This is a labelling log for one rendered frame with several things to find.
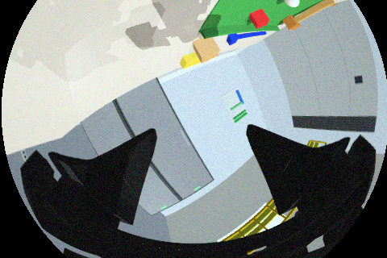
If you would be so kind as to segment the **blue golf putter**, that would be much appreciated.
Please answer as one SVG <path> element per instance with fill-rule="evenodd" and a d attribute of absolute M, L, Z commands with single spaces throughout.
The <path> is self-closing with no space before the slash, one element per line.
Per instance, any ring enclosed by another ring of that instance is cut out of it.
<path fill-rule="evenodd" d="M 244 35 L 236 35 L 236 33 L 233 35 L 229 35 L 228 38 L 227 38 L 227 42 L 230 45 L 232 45 L 233 43 L 235 43 L 236 41 L 238 41 L 238 39 L 244 39 L 244 38 L 248 38 L 249 36 L 258 36 L 258 35 L 267 35 L 267 32 L 254 32 L 254 33 L 244 33 Z"/>

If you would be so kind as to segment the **tan cube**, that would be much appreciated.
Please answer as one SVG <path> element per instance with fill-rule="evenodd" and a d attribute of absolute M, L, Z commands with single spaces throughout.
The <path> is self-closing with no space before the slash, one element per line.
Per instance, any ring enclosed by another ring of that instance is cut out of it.
<path fill-rule="evenodd" d="M 201 38 L 193 41 L 193 49 L 200 58 L 201 64 L 218 56 L 220 51 L 213 38 Z"/>

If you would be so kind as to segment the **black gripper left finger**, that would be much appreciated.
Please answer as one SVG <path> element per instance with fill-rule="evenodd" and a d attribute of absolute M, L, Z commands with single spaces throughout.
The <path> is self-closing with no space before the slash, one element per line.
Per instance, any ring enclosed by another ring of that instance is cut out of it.
<path fill-rule="evenodd" d="M 133 225 L 156 141 L 156 129 L 149 128 L 93 159 L 72 158 L 58 152 L 49 152 L 48 157 L 61 175 L 87 190 L 120 222 Z"/>

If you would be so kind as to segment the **red block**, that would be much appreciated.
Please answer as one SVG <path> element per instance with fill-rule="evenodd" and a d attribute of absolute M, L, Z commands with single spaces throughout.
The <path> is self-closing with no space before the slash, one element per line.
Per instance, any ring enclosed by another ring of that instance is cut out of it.
<path fill-rule="evenodd" d="M 256 29 L 268 25 L 268 21 L 270 20 L 262 9 L 255 10 L 255 12 L 252 12 L 249 16 L 251 16 L 249 19 L 254 23 Z"/>

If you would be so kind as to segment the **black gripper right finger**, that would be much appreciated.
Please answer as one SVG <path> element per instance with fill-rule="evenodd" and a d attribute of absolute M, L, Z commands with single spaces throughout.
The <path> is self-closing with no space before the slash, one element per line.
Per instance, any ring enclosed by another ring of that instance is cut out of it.
<path fill-rule="evenodd" d="M 278 215 L 296 207 L 296 203 L 351 142 L 351 136 L 348 136 L 338 142 L 310 148 L 252 123 L 248 124 L 246 135 L 267 181 Z"/>

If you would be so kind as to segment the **yellow block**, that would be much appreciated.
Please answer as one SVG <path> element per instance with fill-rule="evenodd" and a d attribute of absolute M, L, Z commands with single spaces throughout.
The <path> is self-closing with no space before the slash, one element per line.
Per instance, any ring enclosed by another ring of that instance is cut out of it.
<path fill-rule="evenodd" d="M 191 52 L 191 54 L 188 54 L 181 58 L 181 70 L 184 70 L 186 68 L 191 67 L 191 65 L 199 64 L 200 58 L 198 57 L 196 52 Z"/>

